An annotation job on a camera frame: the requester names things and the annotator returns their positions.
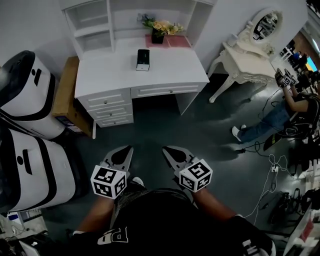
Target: gray floor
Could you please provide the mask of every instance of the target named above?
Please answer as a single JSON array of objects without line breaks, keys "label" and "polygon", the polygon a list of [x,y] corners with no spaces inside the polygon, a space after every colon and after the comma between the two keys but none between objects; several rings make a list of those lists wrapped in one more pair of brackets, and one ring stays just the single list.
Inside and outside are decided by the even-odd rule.
[{"label": "gray floor", "polygon": [[[139,176],[147,188],[178,188],[173,179],[173,171],[167,166],[162,156],[162,146],[176,145],[188,148],[199,158],[204,158],[213,169],[213,177],[208,189],[223,203],[237,213],[246,216],[255,208],[262,193],[271,164],[268,158],[257,153],[237,154],[235,150],[254,143],[238,144],[230,133],[232,126],[246,124],[251,126],[259,122],[258,114],[267,98],[277,90],[277,86],[269,84],[267,89],[246,100],[259,88],[259,84],[235,83],[215,103],[209,104],[210,96],[219,88],[227,77],[214,74],[211,83],[203,89],[193,104],[180,116],[174,95],[147,97],[133,100],[134,124],[98,129],[96,139],[80,137],[75,144],[80,151],[85,168],[91,175],[94,166],[104,158],[106,153],[123,145],[134,146],[131,174]],[[272,101],[282,99],[280,91]],[[268,113],[272,106],[265,109]],[[270,131],[259,138],[260,142],[274,133]],[[276,160],[280,156],[288,157],[288,149],[294,141],[281,140],[266,152],[274,154]],[[280,162],[285,167],[286,161]],[[267,188],[270,188],[269,177]],[[277,188],[274,194],[268,194],[261,206],[272,200],[269,207],[259,212],[256,226],[263,230],[273,230],[267,219],[280,196],[280,191],[293,192],[301,186],[287,172],[279,172]],[[96,196],[90,192],[83,198],[45,209],[44,219],[52,238],[64,241],[65,229],[76,229],[84,218]],[[255,214],[247,218],[251,223]]]}]

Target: desk drawer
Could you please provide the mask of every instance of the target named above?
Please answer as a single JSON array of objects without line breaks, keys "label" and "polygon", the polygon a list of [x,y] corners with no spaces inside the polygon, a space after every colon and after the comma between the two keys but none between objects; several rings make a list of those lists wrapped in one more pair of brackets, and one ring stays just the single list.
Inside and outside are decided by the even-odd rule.
[{"label": "desk drawer", "polygon": [[131,98],[134,99],[166,94],[195,93],[200,92],[202,89],[202,85],[185,83],[139,86],[131,88]]},{"label": "desk drawer", "polygon": [[80,97],[79,101],[87,111],[132,103],[129,88]]},{"label": "desk drawer", "polygon": [[93,120],[99,120],[132,114],[133,109],[132,104],[126,104],[120,106],[99,108],[96,110],[89,110],[88,113],[90,114],[90,116],[92,116]]},{"label": "desk drawer", "polygon": [[132,114],[127,114],[127,115],[98,120],[96,121],[96,124],[99,125],[99,127],[103,128],[103,127],[109,127],[109,126],[125,125],[133,122],[134,122],[134,116]]}]

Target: white vanity table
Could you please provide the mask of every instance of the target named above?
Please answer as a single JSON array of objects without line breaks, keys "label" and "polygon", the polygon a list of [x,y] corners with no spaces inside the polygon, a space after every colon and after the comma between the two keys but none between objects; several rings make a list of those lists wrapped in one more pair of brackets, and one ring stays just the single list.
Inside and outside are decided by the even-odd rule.
[{"label": "white vanity table", "polygon": [[76,78],[77,98],[100,127],[133,123],[132,99],[175,94],[181,115],[209,82],[191,48],[150,47],[149,71],[136,71],[145,38],[116,41],[116,53],[83,59]]},{"label": "white vanity table", "polygon": [[[276,23],[272,19],[274,15],[276,16]],[[259,31],[261,29],[260,23],[266,22],[266,19],[274,26],[273,32],[270,33],[268,30],[267,36],[262,36],[262,39],[255,39],[257,38],[256,33],[259,33],[259,35],[262,33]],[[253,95],[264,90],[268,83],[275,83],[276,71],[271,65],[267,53],[272,49],[272,40],[279,34],[282,22],[281,11],[274,8],[264,9],[252,21],[248,22],[246,28],[238,35],[238,40],[234,46],[231,47],[226,42],[222,43],[224,50],[212,62],[208,77],[213,74],[218,63],[223,64],[229,76],[209,99],[210,103],[214,103],[216,98],[234,82],[238,84],[246,82],[262,83],[262,86],[253,92]]]}]

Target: pink mat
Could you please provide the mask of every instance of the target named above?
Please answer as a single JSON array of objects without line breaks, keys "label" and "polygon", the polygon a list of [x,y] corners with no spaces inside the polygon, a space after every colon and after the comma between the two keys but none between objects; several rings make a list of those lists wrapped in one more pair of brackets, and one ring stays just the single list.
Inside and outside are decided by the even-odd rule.
[{"label": "pink mat", "polygon": [[170,47],[183,47],[191,48],[189,42],[183,35],[165,35],[163,43],[152,43],[151,35],[145,35],[145,46],[150,47],[159,47],[159,48],[170,48]]}]

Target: cardboard box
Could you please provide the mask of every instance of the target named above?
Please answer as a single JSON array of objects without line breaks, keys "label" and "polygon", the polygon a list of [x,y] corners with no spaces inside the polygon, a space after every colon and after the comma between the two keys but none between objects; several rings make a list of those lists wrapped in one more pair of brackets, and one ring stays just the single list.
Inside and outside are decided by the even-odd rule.
[{"label": "cardboard box", "polygon": [[76,80],[79,67],[77,56],[67,59],[57,89],[52,115],[74,133],[84,133],[95,138],[96,125],[78,100],[75,100]]}]

